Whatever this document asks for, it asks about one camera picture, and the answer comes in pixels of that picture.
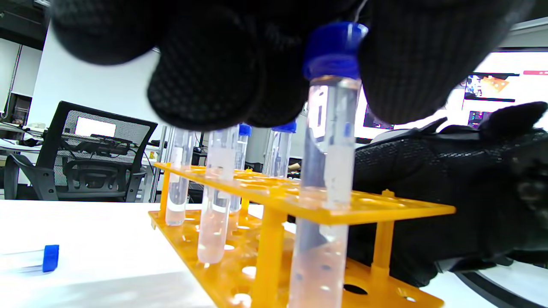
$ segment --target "blue cap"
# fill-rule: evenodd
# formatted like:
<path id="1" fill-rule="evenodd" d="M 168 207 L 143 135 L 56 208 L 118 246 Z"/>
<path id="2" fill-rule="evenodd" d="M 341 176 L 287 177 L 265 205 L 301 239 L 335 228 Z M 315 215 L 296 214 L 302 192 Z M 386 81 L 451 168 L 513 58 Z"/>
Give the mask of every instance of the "blue cap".
<path id="1" fill-rule="evenodd" d="M 44 247 L 44 260 L 42 272 L 53 272 L 59 263 L 59 245 L 47 245 Z"/>
<path id="2" fill-rule="evenodd" d="M 304 75 L 308 80 L 326 75 L 359 79 L 356 55 L 367 27 L 337 22 L 315 30 L 306 47 Z"/>
<path id="3" fill-rule="evenodd" d="M 240 136 L 251 136 L 251 126 L 247 124 L 240 124 L 240 130 L 239 130 Z"/>
<path id="4" fill-rule="evenodd" d="M 294 134 L 297 132 L 297 122 L 293 120 L 285 125 L 272 127 L 272 130 L 275 132 Z"/>

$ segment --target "black mesh chair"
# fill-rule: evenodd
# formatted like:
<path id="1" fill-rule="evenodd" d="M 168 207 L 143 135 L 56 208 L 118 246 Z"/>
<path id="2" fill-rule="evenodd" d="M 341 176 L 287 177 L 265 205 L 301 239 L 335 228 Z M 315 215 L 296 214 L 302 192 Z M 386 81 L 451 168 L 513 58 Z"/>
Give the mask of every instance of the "black mesh chair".
<path id="1" fill-rule="evenodd" d="M 106 125 L 114 136 L 93 134 L 94 128 L 91 134 L 79 132 L 79 120 Z M 22 170 L 38 200 L 135 202 L 146 174 L 143 153 L 157 125 L 61 101 L 36 164 L 23 155 L 6 159 L 4 198 L 34 199 L 18 193 Z"/>

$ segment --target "black glove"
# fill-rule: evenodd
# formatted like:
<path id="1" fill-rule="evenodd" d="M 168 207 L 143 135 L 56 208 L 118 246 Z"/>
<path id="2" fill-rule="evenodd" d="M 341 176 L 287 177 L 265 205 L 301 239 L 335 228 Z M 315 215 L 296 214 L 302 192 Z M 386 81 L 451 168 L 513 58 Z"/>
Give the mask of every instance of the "black glove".
<path id="1" fill-rule="evenodd" d="M 547 104 L 495 111 L 479 129 L 443 120 L 356 151 L 353 188 L 455 206 L 454 215 L 398 221 L 391 275 L 422 287 L 440 271 L 548 259 Z M 349 258 L 372 262 L 375 225 L 351 226 Z"/>
<path id="2" fill-rule="evenodd" d="M 158 46 L 162 55 L 148 90 L 153 109 L 172 125 L 203 131 L 293 120 L 308 94 L 307 38 L 336 21 L 357 20 L 370 29 L 358 58 L 375 115 L 393 124 L 425 118 L 533 4 L 56 0 L 51 15 L 59 41 L 88 62 L 120 64 Z"/>

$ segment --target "chair armrest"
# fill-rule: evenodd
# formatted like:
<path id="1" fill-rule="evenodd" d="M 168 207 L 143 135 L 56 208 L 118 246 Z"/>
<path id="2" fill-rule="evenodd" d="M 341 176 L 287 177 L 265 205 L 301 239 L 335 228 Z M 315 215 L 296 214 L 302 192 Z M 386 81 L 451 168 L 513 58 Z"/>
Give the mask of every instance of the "chair armrest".
<path id="1" fill-rule="evenodd" d="M 22 170 L 36 191 L 38 199 L 57 201 L 55 175 L 52 169 L 34 166 L 26 156 L 10 154 L 5 162 L 4 197 L 16 199 L 19 170 Z"/>
<path id="2" fill-rule="evenodd" d="M 125 193 L 126 202 L 135 202 L 137 199 L 137 191 L 141 185 L 142 179 L 145 177 L 146 172 L 132 173 L 128 180 L 128 189 Z"/>

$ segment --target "ceiling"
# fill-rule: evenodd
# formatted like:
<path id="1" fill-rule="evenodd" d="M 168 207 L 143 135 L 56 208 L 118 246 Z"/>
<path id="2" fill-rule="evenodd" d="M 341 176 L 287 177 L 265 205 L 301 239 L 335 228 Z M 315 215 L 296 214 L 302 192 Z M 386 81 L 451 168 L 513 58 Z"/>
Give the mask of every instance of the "ceiling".
<path id="1" fill-rule="evenodd" d="M 42 50 L 47 33 L 48 0 L 0 0 L 0 38 Z M 537 0 L 524 20 L 548 17 L 548 1 Z"/>

